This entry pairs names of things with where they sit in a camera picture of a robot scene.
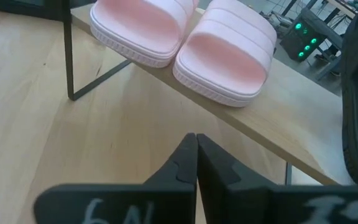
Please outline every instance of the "pink slide sandal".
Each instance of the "pink slide sandal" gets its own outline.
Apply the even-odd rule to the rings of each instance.
[[[243,107],[265,83],[276,31],[236,0],[214,0],[180,49],[173,75],[218,103]]]
[[[178,52],[198,0],[99,0],[91,31],[107,47],[150,67],[165,67]]]

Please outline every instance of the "light wood surface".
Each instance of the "light wood surface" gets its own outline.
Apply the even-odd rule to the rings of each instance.
[[[72,10],[73,23],[90,33],[91,5]],[[196,12],[189,25],[201,17]],[[244,109],[229,108],[187,89],[167,68],[137,64],[218,118],[322,184],[353,184],[342,155],[342,101],[273,59],[261,94]]]
[[[347,16],[349,16],[350,18],[353,19],[353,17],[355,16],[355,14],[348,10],[345,6],[343,6],[341,3],[335,1],[335,0],[327,0],[330,4],[332,4],[333,6],[337,7],[339,10],[341,10],[341,12],[345,13]]]
[[[77,88],[123,60],[76,28],[73,44]],[[34,223],[56,184],[141,183],[188,132],[283,183],[282,159],[135,65],[76,102],[66,92],[62,23],[0,12],[0,224]]]

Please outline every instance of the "black metal frame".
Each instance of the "black metal frame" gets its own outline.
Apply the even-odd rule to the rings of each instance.
[[[71,7],[70,0],[62,1],[62,20],[64,30],[64,41],[65,41],[65,61],[66,61],[66,76],[67,76],[67,94],[69,99],[76,101],[83,95],[89,93],[100,83],[106,81],[108,78],[125,68],[131,63],[129,60],[121,62],[119,65],[110,69],[110,71],[101,75],[91,83],[87,84],[77,92],[74,92],[74,72],[73,72],[73,39],[71,31]]]

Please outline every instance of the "wooden shelf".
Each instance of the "wooden shelf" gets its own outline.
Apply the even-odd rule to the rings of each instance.
[[[87,5],[71,13],[74,25],[92,35],[90,9]],[[201,15],[201,10],[195,13],[189,30]],[[342,100],[278,60],[273,60],[261,94],[242,109],[187,89],[173,77],[172,65],[134,63],[322,184],[353,184],[342,155]]]

